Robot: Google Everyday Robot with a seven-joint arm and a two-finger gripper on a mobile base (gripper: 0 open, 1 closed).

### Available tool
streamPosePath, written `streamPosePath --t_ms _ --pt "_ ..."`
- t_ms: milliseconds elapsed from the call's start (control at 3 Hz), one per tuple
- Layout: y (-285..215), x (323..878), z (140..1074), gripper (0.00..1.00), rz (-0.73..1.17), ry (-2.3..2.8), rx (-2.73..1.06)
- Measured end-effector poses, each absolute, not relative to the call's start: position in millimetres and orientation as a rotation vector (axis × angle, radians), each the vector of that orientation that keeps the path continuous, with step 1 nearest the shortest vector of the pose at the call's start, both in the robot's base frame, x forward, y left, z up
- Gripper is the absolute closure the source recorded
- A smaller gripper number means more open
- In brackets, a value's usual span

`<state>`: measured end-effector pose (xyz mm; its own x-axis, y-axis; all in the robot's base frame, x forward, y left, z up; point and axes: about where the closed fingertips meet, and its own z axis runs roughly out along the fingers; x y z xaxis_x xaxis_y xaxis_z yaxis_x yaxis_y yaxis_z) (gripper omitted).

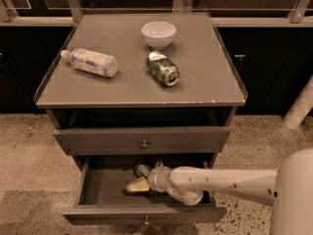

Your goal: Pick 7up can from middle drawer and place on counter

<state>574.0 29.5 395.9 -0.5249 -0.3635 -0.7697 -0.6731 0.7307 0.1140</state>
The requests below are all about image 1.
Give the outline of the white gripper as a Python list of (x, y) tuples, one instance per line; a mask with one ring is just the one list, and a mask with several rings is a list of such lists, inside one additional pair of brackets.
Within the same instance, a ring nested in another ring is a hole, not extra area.
[(148, 179), (140, 177), (126, 185), (128, 192), (147, 192), (150, 190), (165, 192), (168, 189), (168, 176), (171, 169), (164, 166), (162, 160), (156, 160), (155, 168), (152, 169)]

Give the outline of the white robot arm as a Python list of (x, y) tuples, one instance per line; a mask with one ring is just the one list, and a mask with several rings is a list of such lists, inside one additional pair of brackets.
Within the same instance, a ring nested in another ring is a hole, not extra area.
[(138, 178), (126, 190), (167, 193), (187, 206), (197, 205), (205, 191), (272, 207), (271, 235), (313, 233), (313, 150), (293, 153), (278, 169), (170, 168), (162, 163), (137, 166)]

